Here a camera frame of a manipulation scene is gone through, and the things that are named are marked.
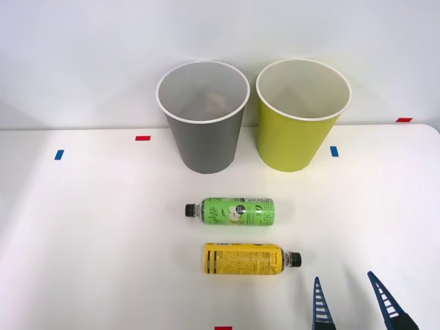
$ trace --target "cup rim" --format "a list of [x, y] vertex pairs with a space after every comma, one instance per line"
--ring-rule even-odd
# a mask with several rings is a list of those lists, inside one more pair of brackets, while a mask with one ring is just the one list
[[[341, 79], [343, 79], [343, 81], [345, 82], [347, 88], [349, 89], [349, 99], [347, 100], [346, 104], [344, 105], [344, 107], [339, 110], [336, 113], [333, 113], [332, 115], [328, 115], [327, 117], [319, 117], [319, 118], [302, 118], [302, 117], [296, 117], [294, 115], [289, 115], [287, 113], [284, 113], [280, 110], [278, 110], [277, 108], [273, 107], [272, 105], [269, 104], [268, 101], [266, 101], [266, 99], [264, 99], [264, 97], [261, 95], [260, 92], [260, 78], [261, 76], [264, 74], [264, 72], [269, 69], [271, 66], [273, 65], [277, 65], [279, 63], [282, 62], [294, 62], [294, 61], [307, 61], [307, 62], [313, 62], [315, 64], [319, 64], [322, 65], [324, 67], [326, 67], [327, 69], [330, 69], [331, 71], [333, 71], [334, 73], [336, 73], [339, 77], [341, 77]], [[287, 117], [287, 118], [291, 118], [291, 119], [295, 119], [295, 120], [302, 120], [304, 122], [322, 122], [324, 120], [328, 120], [328, 119], [332, 119], [334, 117], [339, 116], [342, 112], [344, 112], [344, 110], [348, 107], [348, 105], [350, 104], [351, 101], [351, 96], [352, 96], [352, 90], [351, 90], [351, 85], [350, 82], [347, 80], [347, 78], [345, 78], [345, 76], [340, 73], [337, 69], [335, 69], [334, 67], [331, 67], [330, 65], [320, 62], [319, 60], [311, 60], [309, 58], [286, 58], [283, 60], [278, 60], [276, 62], [270, 63], [269, 65], [267, 65], [263, 70], [261, 70], [261, 72], [258, 74], [258, 77], [256, 77], [256, 92], [258, 94], [258, 97], [260, 98], [261, 101], [263, 101], [263, 103], [272, 111], [277, 112], [278, 114]]]
[[[159, 89], [160, 89], [160, 85], [162, 84], [162, 82], [164, 81], [164, 79], [165, 79], [168, 75], [170, 75], [172, 72], [174, 72], [175, 70], [180, 69], [181, 67], [185, 67], [185, 66], [187, 66], [187, 65], [192, 65], [192, 64], [196, 64], [196, 63], [215, 63], [215, 64], [220, 64], [220, 65], [224, 65], [224, 66], [226, 66], [226, 67], [229, 67], [230, 69], [233, 69], [235, 72], [237, 72], [237, 73], [238, 73], [238, 74], [244, 79], [244, 81], [245, 81], [245, 83], [246, 83], [247, 93], [246, 93], [246, 97], [245, 97], [245, 100], [243, 101], [243, 103], [242, 103], [237, 109], [235, 109], [233, 112], [229, 113], [228, 115], [224, 115], [223, 117], [216, 118], [216, 119], [211, 119], [211, 120], [188, 120], [188, 119], [185, 119], [185, 118], [181, 118], [181, 117], [179, 117], [179, 116], [176, 116], [176, 115], [172, 114], [170, 111], [166, 110], [165, 107], [164, 107], [164, 106], [162, 105], [162, 103], [160, 102], [160, 99], [159, 99]], [[174, 119], [176, 119], [176, 120], [179, 120], [180, 122], [186, 122], [186, 123], [188, 123], [188, 124], [212, 124], [212, 123], [215, 123], [215, 122], [220, 122], [220, 121], [222, 121], [222, 120], [228, 119], [228, 118], [230, 118], [230, 117], [236, 115], [238, 112], [240, 112], [240, 110], [242, 110], [242, 108], [243, 108], [243, 107], [246, 105], [246, 103], [248, 102], [249, 97], [250, 97], [250, 85], [249, 85], [249, 81], [248, 81], [248, 79], [247, 79], [246, 76], [243, 74], [243, 72], [241, 72], [241, 71], [238, 70], [236, 67], [234, 67], [234, 66], [232, 66], [232, 65], [230, 65], [230, 64], [227, 64], [227, 63], [224, 63], [224, 62], [220, 62], [220, 61], [217, 61], [217, 60], [193, 60], [193, 61], [191, 61], [191, 62], [187, 62], [187, 63], [183, 63], [183, 64], [181, 64], [181, 65], [178, 65], [178, 66], [172, 68], [170, 71], [166, 72], [166, 73], [164, 74], [164, 76], [160, 79], [160, 81], [159, 81], [159, 83], [157, 84], [157, 87], [156, 87], [156, 101], [157, 101], [157, 103], [158, 103], [160, 109], [162, 109], [162, 111], [163, 111], [166, 115], [170, 116], [171, 118], [174, 118]]]

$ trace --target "yellow label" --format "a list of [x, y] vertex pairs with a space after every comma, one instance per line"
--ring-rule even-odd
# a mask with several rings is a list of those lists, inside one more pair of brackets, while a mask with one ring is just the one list
[[274, 244], [205, 244], [207, 274], [276, 275], [283, 270], [283, 251]]

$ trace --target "yellow bottle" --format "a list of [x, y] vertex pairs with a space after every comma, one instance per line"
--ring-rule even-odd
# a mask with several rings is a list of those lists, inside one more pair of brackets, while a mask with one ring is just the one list
[[274, 244], [205, 244], [203, 269], [207, 274], [277, 275], [285, 266], [300, 267], [301, 254], [284, 253]]

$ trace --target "plastic bottle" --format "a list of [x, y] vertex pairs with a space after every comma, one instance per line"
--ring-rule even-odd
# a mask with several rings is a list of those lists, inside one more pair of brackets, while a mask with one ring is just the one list
[[269, 198], [206, 198], [198, 205], [186, 204], [185, 215], [208, 225], [271, 226], [275, 207]]
[[274, 244], [207, 243], [203, 270], [207, 274], [277, 275], [301, 263], [301, 254], [284, 253]]

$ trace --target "yellow-green cup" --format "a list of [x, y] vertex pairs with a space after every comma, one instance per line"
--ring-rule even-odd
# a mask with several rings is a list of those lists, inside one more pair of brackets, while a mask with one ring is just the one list
[[351, 99], [348, 80], [315, 60], [280, 60], [256, 79], [258, 153], [270, 167], [306, 167]]

